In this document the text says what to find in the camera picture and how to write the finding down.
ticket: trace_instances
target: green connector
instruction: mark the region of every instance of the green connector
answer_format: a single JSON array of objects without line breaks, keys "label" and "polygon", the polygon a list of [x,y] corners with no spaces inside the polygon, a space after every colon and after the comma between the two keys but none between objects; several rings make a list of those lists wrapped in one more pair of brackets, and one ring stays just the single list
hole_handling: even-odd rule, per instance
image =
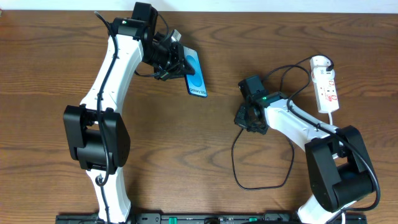
[{"label": "green connector", "polygon": [[169,224],[177,224],[177,218],[169,218]]}]

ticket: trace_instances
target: white backdrop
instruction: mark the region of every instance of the white backdrop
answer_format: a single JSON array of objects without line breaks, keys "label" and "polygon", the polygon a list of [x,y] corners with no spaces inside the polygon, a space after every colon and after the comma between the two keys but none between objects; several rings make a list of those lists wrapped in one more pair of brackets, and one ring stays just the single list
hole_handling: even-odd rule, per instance
[{"label": "white backdrop", "polygon": [[[0,8],[131,11],[130,0],[0,0]],[[158,11],[398,13],[398,0],[141,0]]]}]

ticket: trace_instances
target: white cable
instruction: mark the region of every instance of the white cable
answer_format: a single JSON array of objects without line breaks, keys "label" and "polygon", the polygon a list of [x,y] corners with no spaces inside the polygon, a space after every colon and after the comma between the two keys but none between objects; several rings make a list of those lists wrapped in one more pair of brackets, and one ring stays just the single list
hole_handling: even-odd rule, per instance
[{"label": "white cable", "polygon": [[346,224],[346,214],[344,212],[341,214],[341,224]]},{"label": "white cable", "polygon": [[329,115],[329,124],[333,125],[333,118],[331,117],[331,112],[328,112]]}]

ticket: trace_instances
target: white power strip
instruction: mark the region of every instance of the white power strip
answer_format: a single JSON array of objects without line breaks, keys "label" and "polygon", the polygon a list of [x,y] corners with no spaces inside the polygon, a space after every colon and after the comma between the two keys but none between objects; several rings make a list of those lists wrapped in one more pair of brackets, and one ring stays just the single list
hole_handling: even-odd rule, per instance
[{"label": "white power strip", "polygon": [[311,58],[310,63],[318,111],[319,113],[330,114],[339,108],[334,80],[335,71],[333,69],[327,71],[331,62],[324,56],[315,56]]}]

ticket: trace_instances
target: wooden surface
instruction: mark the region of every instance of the wooden surface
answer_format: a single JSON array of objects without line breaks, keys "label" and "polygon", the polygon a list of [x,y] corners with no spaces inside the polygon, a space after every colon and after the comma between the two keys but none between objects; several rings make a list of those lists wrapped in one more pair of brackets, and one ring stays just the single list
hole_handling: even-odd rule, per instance
[{"label": "wooden surface", "polygon": [[[101,12],[105,18],[130,12]],[[263,213],[295,210],[311,195],[305,154],[296,148],[282,189],[246,192],[234,182],[233,119],[238,82],[316,53],[335,62],[337,126],[357,127],[382,189],[370,223],[398,214],[398,16],[371,14],[163,13],[200,55],[208,98],[189,96],[182,79],[134,77],[123,120],[131,137],[124,169],[132,204],[165,213]],[[164,31],[159,22],[158,28]],[[98,209],[93,185],[70,158],[62,114],[93,84],[106,51],[106,29],[92,12],[6,11],[0,17],[0,223],[53,223],[59,213]],[[151,72],[140,65],[139,72]],[[275,74],[266,87],[279,86]],[[292,70],[285,92],[306,82]],[[295,103],[318,114],[313,87]],[[244,185],[283,181],[291,151],[283,135],[244,132],[236,166]],[[357,206],[372,203],[374,195]]]}]

